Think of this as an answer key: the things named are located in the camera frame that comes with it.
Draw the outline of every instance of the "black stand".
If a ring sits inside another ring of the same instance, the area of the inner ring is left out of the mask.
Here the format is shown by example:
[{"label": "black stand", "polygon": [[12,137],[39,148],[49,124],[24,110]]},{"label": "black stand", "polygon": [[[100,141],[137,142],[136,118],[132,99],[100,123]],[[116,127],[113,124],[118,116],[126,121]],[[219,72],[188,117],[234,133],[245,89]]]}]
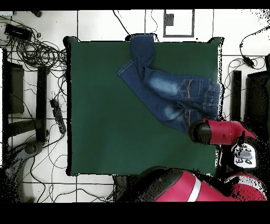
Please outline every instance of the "black stand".
[{"label": "black stand", "polygon": [[[3,101],[10,100],[11,90],[8,88],[10,76],[9,68],[5,68],[3,72]],[[36,130],[36,140],[24,143],[14,149],[9,148],[3,150],[4,171],[1,169],[1,181],[4,182],[1,201],[3,202],[25,202],[23,195],[23,168],[25,162],[38,155],[46,141],[49,132],[46,130],[46,106],[47,106],[47,75],[49,73],[47,67],[39,67],[37,72],[37,93],[36,93],[36,118],[22,122],[8,124],[8,130],[3,132],[5,141],[12,136]],[[7,117],[7,112],[3,111],[4,117]]]}]

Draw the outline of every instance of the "denim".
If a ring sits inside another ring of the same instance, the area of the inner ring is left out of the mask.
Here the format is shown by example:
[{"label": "denim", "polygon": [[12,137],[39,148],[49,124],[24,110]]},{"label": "denim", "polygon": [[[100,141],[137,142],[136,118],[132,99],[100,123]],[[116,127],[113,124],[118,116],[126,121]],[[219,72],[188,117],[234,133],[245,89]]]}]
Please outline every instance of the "denim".
[{"label": "denim", "polygon": [[188,133],[203,118],[218,118],[220,85],[203,76],[150,69],[156,49],[153,34],[130,38],[132,59],[118,72],[163,124]]}]

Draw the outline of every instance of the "power adapter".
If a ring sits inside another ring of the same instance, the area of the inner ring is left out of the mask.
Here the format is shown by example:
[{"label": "power adapter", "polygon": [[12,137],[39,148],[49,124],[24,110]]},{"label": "power adapter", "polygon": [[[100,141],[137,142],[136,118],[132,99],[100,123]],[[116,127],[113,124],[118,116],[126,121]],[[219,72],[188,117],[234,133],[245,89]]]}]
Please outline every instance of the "power adapter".
[{"label": "power adapter", "polygon": [[24,41],[31,41],[31,37],[33,32],[24,28],[20,28],[17,26],[13,26],[11,24],[6,25],[6,29],[4,32],[6,35],[12,36],[14,38],[18,38]]},{"label": "power adapter", "polygon": [[250,68],[254,68],[254,62],[246,56],[243,56],[243,61],[250,67]]}]

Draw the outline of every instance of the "black border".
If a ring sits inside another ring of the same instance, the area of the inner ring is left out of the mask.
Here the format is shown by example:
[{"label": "black border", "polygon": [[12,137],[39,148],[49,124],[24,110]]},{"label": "black border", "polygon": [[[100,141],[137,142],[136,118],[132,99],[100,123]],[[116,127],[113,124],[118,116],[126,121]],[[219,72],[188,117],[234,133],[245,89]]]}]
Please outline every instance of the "black border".
[{"label": "black border", "polygon": [[8,162],[8,108],[9,108],[9,93],[10,86],[7,85],[8,79],[8,60],[7,50],[3,50],[3,65],[2,65],[2,163]]},{"label": "black border", "polygon": [[72,133],[71,133],[71,44],[69,37],[65,36],[63,44],[66,48],[66,87],[69,97],[67,97],[67,116],[66,116],[66,130],[67,130],[67,168],[66,174],[71,176],[72,167]]}]

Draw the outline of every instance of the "black cable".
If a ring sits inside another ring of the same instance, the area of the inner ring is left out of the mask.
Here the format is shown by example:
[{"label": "black cable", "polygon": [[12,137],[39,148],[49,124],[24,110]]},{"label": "black cable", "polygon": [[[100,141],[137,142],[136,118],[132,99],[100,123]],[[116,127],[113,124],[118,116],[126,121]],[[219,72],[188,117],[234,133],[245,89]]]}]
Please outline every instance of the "black cable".
[{"label": "black cable", "polygon": [[[43,146],[43,148],[46,148],[46,147],[48,147],[49,145],[52,145],[52,144],[54,144],[54,143],[60,141],[63,137],[64,137],[64,135],[61,135],[61,137],[60,137],[57,141],[55,141],[55,142],[53,142],[53,143],[50,143],[50,144],[48,144],[48,145],[46,145],[46,146]],[[43,160],[41,160],[37,166],[39,166],[39,165],[40,165],[47,157],[48,157],[48,156],[46,156]]]},{"label": "black cable", "polygon": [[55,203],[55,201],[57,200],[57,198],[61,195],[66,195],[66,194],[71,194],[71,193],[74,193],[76,191],[83,191],[85,192],[86,194],[92,196],[92,197],[95,197],[96,199],[100,200],[100,201],[103,201],[103,202],[111,202],[111,201],[106,201],[105,197],[99,197],[99,196],[96,196],[94,194],[91,194],[91,193],[88,193],[87,191],[85,191],[85,189],[82,189],[82,188],[78,188],[77,190],[74,190],[74,191],[71,191],[71,192],[68,192],[68,193],[61,193],[61,194],[58,194],[57,197],[53,200],[53,203]]},{"label": "black cable", "polygon": [[121,25],[123,26],[123,28],[124,28],[124,30],[126,31],[126,33],[128,34],[128,35],[130,35],[129,34],[129,32],[127,31],[127,29],[124,27],[124,25],[123,25],[123,23],[121,22],[121,20],[119,19],[119,17],[116,15],[116,13],[114,12],[114,10],[113,10],[113,13],[114,13],[114,15],[116,16],[116,18],[118,19],[118,21],[121,23]]},{"label": "black cable", "polygon": [[153,31],[153,33],[156,32],[157,29],[158,29],[158,24],[157,24],[156,20],[154,20],[154,22],[156,23],[156,26],[157,26],[157,27],[156,27],[156,30]]},{"label": "black cable", "polygon": [[33,175],[33,173],[32,173],[32,168],[33,168],[33,166],[34,166],[34,163],[35,163],[35,156],[34,156],[33,164],[32,164],[32,166],[31,166],[31,168],[30,168],[31,176],[32,176],[33,179],[35,179],[37,182],[41,183],[41,184],[44,186],[44,190],[43,190],[42,194],[40,195],[40,197],[38,198],[38,200],[37,200],[37,202],[36,202],[36,203],[38,203],[38,202],[40,201],[41,196],[44,194],[44,192],[45,192],[45,190],[46,190],[46,185],[45,185],[43,182],[41,182],[40,180],[38,180],[37,178],[34,177],[34,175]]},{"label": "black cable", "polygon": [[256,31],[256,32],[252,33],[252,34],[249,34],[248,36],[246,36],[246,37],[244,37],[244,38],[242,39],[241,44],[239,45],[240,53],[241,53],[242,57],[244,57],[244,55],[242,54],[242,50],[241,50],[241,48],[243,47],[243,41],[244,41],[247,37],[249,37],[249,36],[251,36],[251,35],[256,35],[256,34],[260,33],[261,31],[263,31],[263,30],[266,30],[266,31],[267,31],[268,29],[270,29],[270,26],[266,26],[266,27],[264,27],[264,28],[262,28],[262,29],[260,29],[260,30],[258,30],[258,31]]},{"label": "black cable", "polygon": [[34,136],[36,133],[34,133],[33,135],[29,136],[24,142],[26,143],[26,141],[31,138],[32,136]]}]

